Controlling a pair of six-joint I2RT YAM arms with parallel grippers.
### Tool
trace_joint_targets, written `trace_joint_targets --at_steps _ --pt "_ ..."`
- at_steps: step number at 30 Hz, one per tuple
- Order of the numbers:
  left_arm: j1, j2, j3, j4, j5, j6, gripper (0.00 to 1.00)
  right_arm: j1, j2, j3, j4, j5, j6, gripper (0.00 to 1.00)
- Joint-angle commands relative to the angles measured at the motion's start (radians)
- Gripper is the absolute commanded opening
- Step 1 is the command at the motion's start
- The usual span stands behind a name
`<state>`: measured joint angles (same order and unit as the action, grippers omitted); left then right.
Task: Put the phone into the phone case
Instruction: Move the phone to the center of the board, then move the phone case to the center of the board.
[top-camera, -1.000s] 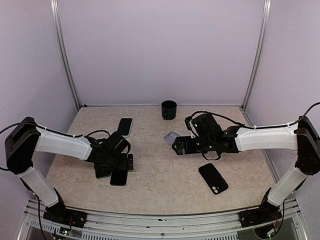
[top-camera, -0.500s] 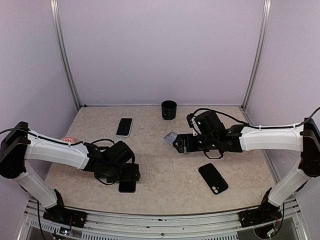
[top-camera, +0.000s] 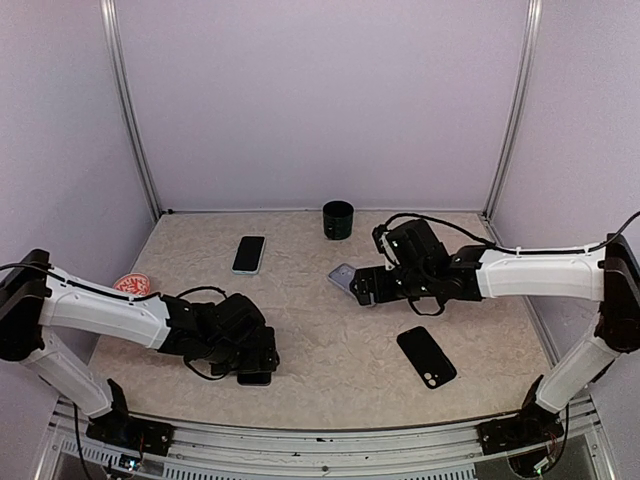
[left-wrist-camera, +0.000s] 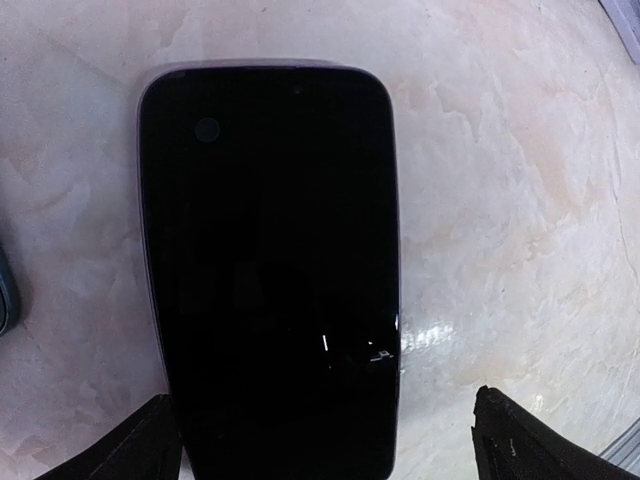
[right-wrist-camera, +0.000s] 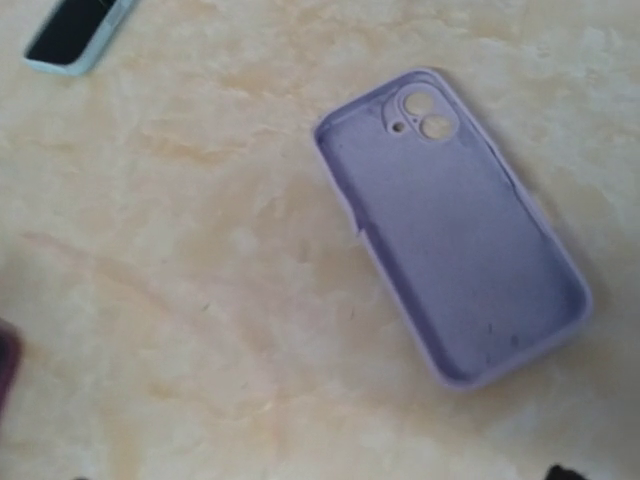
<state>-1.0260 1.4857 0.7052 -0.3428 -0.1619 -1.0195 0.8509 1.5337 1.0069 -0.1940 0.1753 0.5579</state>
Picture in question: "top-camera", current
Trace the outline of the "black phone dark edge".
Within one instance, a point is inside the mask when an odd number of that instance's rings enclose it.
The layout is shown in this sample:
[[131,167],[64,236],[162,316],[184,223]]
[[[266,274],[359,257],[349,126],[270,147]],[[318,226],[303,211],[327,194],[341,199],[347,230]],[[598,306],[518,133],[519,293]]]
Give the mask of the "black phone dark edge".
[[272,373],[271,372],[255,372],[255,373],[247,373],[247,372],[238,372],[236,374],[236,379],[239,385],[242,386],[269,386],[272,381]]

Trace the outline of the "lavender phone case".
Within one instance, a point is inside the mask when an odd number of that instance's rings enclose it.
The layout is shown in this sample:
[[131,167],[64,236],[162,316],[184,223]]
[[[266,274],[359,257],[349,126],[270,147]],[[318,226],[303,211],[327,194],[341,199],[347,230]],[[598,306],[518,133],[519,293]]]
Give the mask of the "lavender phone case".
[[350,284],[354,279],[355,273],[355,267],[347,263],[342,263],[328,274],[328,280],[347,295],[353,295]]

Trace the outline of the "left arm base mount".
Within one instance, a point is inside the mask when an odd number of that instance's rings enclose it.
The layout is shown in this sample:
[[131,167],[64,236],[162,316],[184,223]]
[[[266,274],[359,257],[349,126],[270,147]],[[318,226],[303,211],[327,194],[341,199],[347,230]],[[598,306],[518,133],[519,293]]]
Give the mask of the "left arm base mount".
[[90,419],[86,435],[112,446],[166,457],[174,432],[175,428],[169,423],[112,411]]

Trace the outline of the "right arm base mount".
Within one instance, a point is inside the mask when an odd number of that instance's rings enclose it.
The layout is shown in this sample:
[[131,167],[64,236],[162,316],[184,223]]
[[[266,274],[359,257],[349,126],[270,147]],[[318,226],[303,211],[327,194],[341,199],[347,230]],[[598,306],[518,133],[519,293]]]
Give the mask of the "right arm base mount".
[[551,441],[564,435],[560,420],[550,423],[520,416],[494,419],[476,427],[484,455],[493,455],[510,450]]

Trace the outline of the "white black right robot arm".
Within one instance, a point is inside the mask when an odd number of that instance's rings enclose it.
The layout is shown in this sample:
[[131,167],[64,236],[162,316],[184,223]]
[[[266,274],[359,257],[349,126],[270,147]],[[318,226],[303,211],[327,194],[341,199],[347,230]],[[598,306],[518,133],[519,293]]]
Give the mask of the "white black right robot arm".
[[[395,226],[393,220],[400,224]],[[436,302],[524,297],[575,299],[596,304],[587,331],[530,388],[511,433],[535,442],[589,383],[622,355],[639,349],[639,262],[618,229],[601,242],[565,248],[506,248],[461,226],[444,225],[471,239],[447,251],[432,224],[436,218],[399,213],[376,226],[372,238],[385,262],[355,271],[349,289],[362,306],[418,300]]]

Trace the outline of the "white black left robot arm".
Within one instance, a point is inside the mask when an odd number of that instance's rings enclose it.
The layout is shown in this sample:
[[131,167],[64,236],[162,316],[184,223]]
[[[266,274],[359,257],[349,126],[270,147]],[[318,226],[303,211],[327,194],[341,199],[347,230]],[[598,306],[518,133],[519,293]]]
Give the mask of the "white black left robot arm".
[[208,381],[233,374],[241,385],[263,386],[279,366],[274,329],[242,294],[224,294],[219,303],[193,303],[184,294],[127,294],[69,275],[41,249],[1,271],[2,360],[34,371],[118,444],[140,434],[122,388],[93,374],[56,328],[133,342],[179,357],[187,368],[204,361],[211,367]]

